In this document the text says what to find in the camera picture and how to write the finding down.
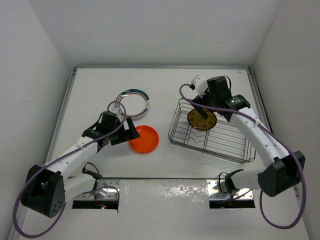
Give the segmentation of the yellow brown patterned plate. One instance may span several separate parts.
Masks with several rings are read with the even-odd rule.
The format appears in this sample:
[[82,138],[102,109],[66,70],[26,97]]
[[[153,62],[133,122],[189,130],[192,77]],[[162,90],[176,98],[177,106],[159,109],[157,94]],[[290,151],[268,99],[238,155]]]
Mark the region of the yellow brown patterned plate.
[[196,109],[193,109],[188,113],[187,121],[193,128],[200,131],[207,131],[215,127],[217,124],[217,116],[208,109],[203,110],[207,114],[207,118],[204,118]]

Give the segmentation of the orange plastic plate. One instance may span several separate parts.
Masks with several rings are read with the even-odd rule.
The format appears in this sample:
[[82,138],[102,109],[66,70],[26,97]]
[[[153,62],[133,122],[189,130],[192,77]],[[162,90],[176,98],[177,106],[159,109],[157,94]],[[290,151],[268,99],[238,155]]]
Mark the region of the orange plastic plate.
[[148,154],[152,152],[159,144],[158,132],[148,125],[139,125],[136,127],[140,134],[139,138],[129,141],[130,147],[139,154]]

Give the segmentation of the white green-rimmed plate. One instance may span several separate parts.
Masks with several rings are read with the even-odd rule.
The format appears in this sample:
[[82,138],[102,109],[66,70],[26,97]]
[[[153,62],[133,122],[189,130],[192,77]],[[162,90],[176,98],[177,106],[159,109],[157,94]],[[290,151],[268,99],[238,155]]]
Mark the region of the white green-rimmed plate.
[[121,92],[115,99],[114,107],[121,109],[121,116],[138,120],[145,116],[150,109],[150,97],[141,89],[131,88]]

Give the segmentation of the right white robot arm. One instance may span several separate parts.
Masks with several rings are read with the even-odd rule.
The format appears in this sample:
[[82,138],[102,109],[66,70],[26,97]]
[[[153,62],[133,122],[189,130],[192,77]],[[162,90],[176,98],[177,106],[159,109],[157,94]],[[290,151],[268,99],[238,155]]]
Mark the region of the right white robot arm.
[[300,151],[290,155],[274,137],[265,132],[265,126],[246,98],[241,94],[232,95],[230,82],[227,76],[206,79],[197,75],[191,81],[192,88],[198,94],[193,102],[206,106],[208,110],[215,108],[218,114],[236,127],[255,149],[265,169],[238,169],[228,173],[223,189],[230,194],[242,188],[257,189],[269,197],[275,197],[301,182],[298,166],[304,166],[305,156]]

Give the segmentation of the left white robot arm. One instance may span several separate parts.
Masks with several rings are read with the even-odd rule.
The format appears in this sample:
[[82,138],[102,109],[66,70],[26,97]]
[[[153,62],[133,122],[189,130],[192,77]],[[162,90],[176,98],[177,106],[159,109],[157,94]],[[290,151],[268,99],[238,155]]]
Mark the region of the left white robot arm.
[[69,200],[96,188],[102,175],[83,169],[71,174],[106,145],[117,145],[140,137],[130,117],[121,119],[116,113],[104,111],[98,121],[84,130],[77,142],[62,156],[43,166],[34,165],[27,174],[20,202],[49,218],[55,217]]

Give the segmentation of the left metal mounting bracket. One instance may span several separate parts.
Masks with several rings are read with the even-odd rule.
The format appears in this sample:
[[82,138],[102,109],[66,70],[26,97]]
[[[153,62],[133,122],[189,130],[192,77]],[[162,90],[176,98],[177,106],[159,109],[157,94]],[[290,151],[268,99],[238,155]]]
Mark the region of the left metal mounting bracket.
[[120,193],[119,179],[102,179],[95,189],[78,195],[74,201],[118,201]]

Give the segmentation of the metal mounting bracket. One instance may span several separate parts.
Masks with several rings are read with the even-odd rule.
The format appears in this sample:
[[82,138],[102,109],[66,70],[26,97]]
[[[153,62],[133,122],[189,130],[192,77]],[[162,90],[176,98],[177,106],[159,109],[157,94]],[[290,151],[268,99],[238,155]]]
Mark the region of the metal mounting bracket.
[[249,188],[242,188],[236,190],[233,193],[227,193],[226,190],[220,190],[220,186],[223,187],[224,179],[219,181],[218,178],[207,179],[207,193],[209,200],[211,201],[226,201],[226,200],[238,200],[238,201],[251,201],[254,199],[253,191]]
[[119,179],[102,179],[95,189],[78,195],[74,201],[118,201],[120,193]]

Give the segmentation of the right metal mounting bracket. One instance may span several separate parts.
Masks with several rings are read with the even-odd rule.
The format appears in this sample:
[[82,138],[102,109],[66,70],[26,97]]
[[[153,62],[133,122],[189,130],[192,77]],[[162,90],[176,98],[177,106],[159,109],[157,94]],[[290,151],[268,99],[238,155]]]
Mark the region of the right metal mounting bracket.
[[242,188],[236,190],[233,193],[227,193],[226,190],[220,190],[220,186],[223,187],[224,179],[219,181],[218,178],[207,179],[207,193],[209,200],[211,201],[226,201],[226,200],[238,200],[238,201],[251,201],[254,199],[253,191],[249,188]]

